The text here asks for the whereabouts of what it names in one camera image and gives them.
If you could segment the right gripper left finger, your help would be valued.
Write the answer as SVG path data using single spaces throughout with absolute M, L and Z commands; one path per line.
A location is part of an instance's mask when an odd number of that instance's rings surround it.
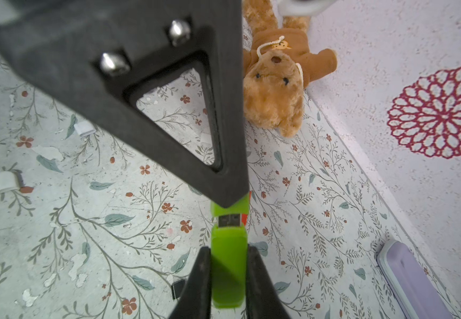
M 211 284 L 211 250 L 202 247 L 169 318 L 210 318 Z

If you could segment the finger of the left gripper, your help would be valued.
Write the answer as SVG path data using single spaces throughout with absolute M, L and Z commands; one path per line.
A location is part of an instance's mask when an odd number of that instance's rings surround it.
M 24 80 L 221 207 L 249 193 L 240 1 L 0 1 L 0 54 Z M 215 160 L 141 113 L 149 91 L 195 69 Z

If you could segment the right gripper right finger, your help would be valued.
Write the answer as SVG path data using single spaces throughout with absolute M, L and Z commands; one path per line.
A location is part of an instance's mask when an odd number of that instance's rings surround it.
M 247 251 L 245 312 L 247 318 L 290 318 L 254 246 Z

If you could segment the black usb cap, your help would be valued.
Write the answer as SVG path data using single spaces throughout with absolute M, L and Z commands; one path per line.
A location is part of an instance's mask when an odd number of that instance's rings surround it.
M 181 297 L 182 292 L 186 285 L 185 279 L 179 279 L 171 285 L 171 295 L 173 300 L 177 300 Z

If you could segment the green usb drive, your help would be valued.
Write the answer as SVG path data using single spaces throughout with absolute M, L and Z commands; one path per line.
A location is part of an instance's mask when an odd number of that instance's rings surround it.
M 211 282 L 215 308 L 238 308 L 245 300 L 248 236 L 239 214 L 218 217 L 211 234 Z

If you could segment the red usb drive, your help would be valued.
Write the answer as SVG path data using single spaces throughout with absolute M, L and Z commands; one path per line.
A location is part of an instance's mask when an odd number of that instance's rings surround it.
M 252 194 L 252 192 L 249 191 L 249 204 L 250 204 L 251 194 Z M 249 216 L 248 213 L 242 214 L 242 215 L 241 215 L 241 223 L 242 223 L 243 226 L 246 226 L 247 221 L 248 221 L 248 216 Z

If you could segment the green usb cap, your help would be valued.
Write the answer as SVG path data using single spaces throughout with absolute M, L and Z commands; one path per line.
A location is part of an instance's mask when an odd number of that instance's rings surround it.
M 211 215 L 220 217 L 224 215 L 248 215 L 250 211 L 250 194 L 246 194 L 236 203 L 229 207 L 221 207 L 215 202 L 211 202 Z

